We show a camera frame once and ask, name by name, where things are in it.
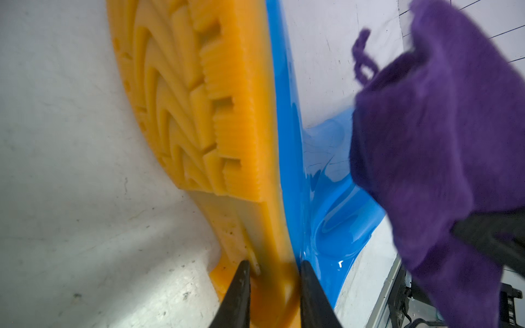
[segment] purple cloth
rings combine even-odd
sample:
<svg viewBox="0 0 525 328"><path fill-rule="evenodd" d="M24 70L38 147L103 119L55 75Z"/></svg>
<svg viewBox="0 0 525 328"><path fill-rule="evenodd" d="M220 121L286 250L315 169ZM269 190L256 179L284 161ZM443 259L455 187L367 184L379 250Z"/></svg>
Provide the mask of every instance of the purple cloth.
<svg viewBox="0 0 525 328"><path fill-rule="evenodd" d="M449 327L496 328L502 268L449 231L525 205L525 83L448 1L412 11L415 50L370 82L358 75L352 177L388 213L403 264Z"/></svg>

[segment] yellow rubber sole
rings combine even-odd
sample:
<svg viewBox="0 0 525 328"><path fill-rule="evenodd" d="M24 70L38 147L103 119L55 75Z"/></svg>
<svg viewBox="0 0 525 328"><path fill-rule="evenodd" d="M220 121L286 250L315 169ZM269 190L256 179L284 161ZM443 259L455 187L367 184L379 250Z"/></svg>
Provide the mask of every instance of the yellow rubber sole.
<svg viewBox="0 0 525 328"><path fill-rule="evenodd" d="M251 325L299 325L264 0L108 0L124 89L168 176L219 239L222 300L251 263Z"/></svg>

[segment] blue silicone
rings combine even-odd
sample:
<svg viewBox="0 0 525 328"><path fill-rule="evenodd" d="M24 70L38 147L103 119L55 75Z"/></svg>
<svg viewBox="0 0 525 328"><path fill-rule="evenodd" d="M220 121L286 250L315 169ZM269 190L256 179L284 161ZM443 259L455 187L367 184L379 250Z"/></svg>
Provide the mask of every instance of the blue silicone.
<svg viewBox="0 0 525 328"><path fill-rule="evenodd" d="M279 0L266 0L274 61L279 165L297 264L308 260L332 307L359 252L385 216L350 176L352 112L303 129Z"/></svg>

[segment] black line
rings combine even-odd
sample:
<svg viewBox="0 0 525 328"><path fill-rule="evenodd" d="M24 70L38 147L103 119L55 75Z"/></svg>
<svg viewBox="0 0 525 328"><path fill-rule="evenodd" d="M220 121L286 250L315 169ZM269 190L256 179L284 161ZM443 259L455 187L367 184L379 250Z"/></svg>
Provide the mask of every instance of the black line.
<svg viewBox="0 0 525 328"><path fill-rule="evenodd" d="M405 11L403 14L406 14L406 13L408 13L409 11L410 11L410 9L407 10L407 11ZM400 14L399 16L401 17L401 15L402 15L402 14ZM410 28L410 26L409 26L409 28ZM401 34L403 34L403 31L401 31ZM410 34L410 33L408 33L408 34ZM407 35L408 35L408 34L407 34ZM403 37L405 37L405 36L406 36L406 35L403 35Z"/></svg>
<svg viewBox="0 0 525 328"><path fill-rule="evenodd" d="M521 59L525 59L525 57L521 57L521 58L518 58L518 59L515 59L515 60L511 60L510 62L515 62L515 61L518 61L518 60L521 60Z"/></svg>
<svg viewBox="0 0 525 328"><path fill-rule="evenodd" d="M503 269L504 269L505 271L510 271L510 272L517 273L516 271L514 271L513 268L510 268L510 267L504 267Z"/></svg>
<svg viewBox="0 0 525 328"><path fill-rule="evenodd" d="M500 35L505 34L505 33L508 33L508 32L512 32L512 31L514 31L515 29L522 28L522 27L525 27L525 25L521 25L520 27L516 27L516 28L510 29L510 30L508 30L508 31L506 31L506 32L500 33L500 34L498 34L498 35L491 36L489 39L495 38L495 37L497 37L497 36L500 36Z"/></svg>
<svg viewBox="0 0 525 328"><path fill-rule="evenodd" d="M476 2L480 2L480 1L481 1L481 0L478 0L478 1L474 1L473 3L471 3L471 4L470 4L470 5L468 5L468 6L471 6L471 5L475 4Z"/></svg>

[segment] purple towel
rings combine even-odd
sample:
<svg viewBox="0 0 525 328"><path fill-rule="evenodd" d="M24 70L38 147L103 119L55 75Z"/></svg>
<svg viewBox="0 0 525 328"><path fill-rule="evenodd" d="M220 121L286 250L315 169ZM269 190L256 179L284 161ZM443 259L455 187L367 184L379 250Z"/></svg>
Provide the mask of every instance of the purple towel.
<svg viewBox="0 0 525 328"><path fill-rule="evenodd" d="M415 50L370 82L358 74L352 177L387 211L403 264L449 327L496 328L502 268L449 231L525 205L525 83L448 1L412 11Z"/></svg>

